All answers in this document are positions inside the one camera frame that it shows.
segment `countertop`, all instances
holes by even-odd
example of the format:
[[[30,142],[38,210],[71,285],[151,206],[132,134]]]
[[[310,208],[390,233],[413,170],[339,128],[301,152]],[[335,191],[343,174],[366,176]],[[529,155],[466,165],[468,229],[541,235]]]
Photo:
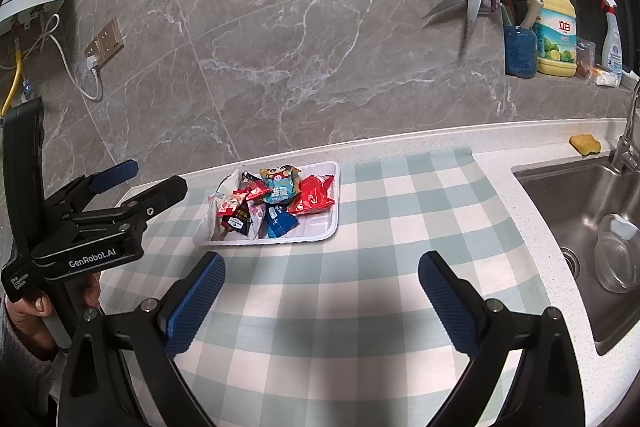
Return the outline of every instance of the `countertop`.
[[[334,160],[356,164],[425,151],[470,146],[511,214],[538,267],[549,300],[564,314],[572,336],[586,411],[586,425],[596,426],[618,405],[640,368],[640,324],[636,324],[606,355],[596,353],[587,313],[578,288],[545,221],[513,172],[528,166],[580,161],[569,145],[572,134],[590,132],[612,150],[625,120],[548,120],[482,124],[356,140],[291,153],[265,156],[236,164],[185,174],[189,188],[215,187],[237,166],[248,169],[265,163],[309,164]],[[132,188],[126,197],[150,184]]]

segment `plaid placemat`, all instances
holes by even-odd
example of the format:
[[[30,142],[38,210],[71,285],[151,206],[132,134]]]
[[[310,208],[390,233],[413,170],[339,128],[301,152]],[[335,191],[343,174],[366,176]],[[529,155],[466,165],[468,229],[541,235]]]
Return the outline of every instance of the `plaid placemat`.
[[[225,285],[176,363],[220,427],[424,427],[468,360],[418,283],[428,250],[512,311],[539,314],[548,305],[527,247],[469,149],[341,166],[340,180],[333,237],[217,249]],[[103,274],[107,312],[160,298],[188,274],[206,251],[191,236],[214,189],[191,191],[151,220],[143,258]],[[497,416],[517,361],[512,354],[482,423]],[[153,412],[151,421],[161,423]]]

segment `white power cord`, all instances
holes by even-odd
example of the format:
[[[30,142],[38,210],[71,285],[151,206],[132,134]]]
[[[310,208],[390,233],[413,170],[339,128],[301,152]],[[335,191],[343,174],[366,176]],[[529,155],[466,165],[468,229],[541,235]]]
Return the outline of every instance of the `white power cord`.
[[[49,24],[52,20],[56,20],[56,23],[52,29],[49,29]],[[44,31],[40,34],[40,36],[38,36],[38,38],[33,43],[31,48],[29,48],[28,51],[22,56],[22,61],[24,62],[27,59],[27,57],[31,54],[34,48],[40,43],[40,41],[42,41],[40,45],[40,50],[42,51],[42,46],[44,45],[44,41],[48,37],[58,47],[58,51],[60,52],[60,56],[62,57],[62,62],[65,65],[66,74],[68,74],[69,80],[71,80],[74,86],[78,88],[78,90],[82,93],[82,95],[85,98],[87,98],[88,100],[92,100],[92,102],[97,102],[102,98],[102,92],[103,92],[102,81],[100,79],[100,75],[98,74],[98,70],[95,67],[95,65],[98,62],[98,59],[93,55],[91,55],[90,57],[87,57],[87,60],[86,60],[87,69],[91,71],[95,79],[95,96],[92,96],[88,94],[84,89],[82,89],[82,87],[80,87],[80,85],[78,84],[78,81],[76,80],[76,76],[69,69],[69,65],[66,63],[65,53],[64,51],[62,51],[62,46],[60,46],[60,42],[58,42],[58,39],[55,38],[55,36],[53,36],[53,32],[58,28],[59,25],[60,25],[60,15],[58,15],[57,13],[54,13],[51,17],[49,17],[49,20],[45,24]],[[15,66],[8,67],[0,64],[0,69],[12,71],[12,70],[15,70]]]

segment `blue container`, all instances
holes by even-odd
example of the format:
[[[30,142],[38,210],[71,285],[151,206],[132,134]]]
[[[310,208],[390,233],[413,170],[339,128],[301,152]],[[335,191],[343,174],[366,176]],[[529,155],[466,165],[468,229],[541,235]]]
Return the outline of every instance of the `blue container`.
[[[536,33],[518,26],[504,27],[504,67],[520,78],[536,76]]]

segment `person's arm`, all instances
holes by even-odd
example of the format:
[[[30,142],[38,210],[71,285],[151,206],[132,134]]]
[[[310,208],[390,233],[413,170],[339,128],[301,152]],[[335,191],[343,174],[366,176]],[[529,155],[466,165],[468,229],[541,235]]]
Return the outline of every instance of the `person's arm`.
[[[86,277],[84,302],[98,308],[98,275]],[[53,384],[52,361],[61,356],[42,318],[52,312],[51,301],[42,292],[16,303],[2,298],[0,304],[0,374],[11,385],[24,408],[36,415],[47,413]]]

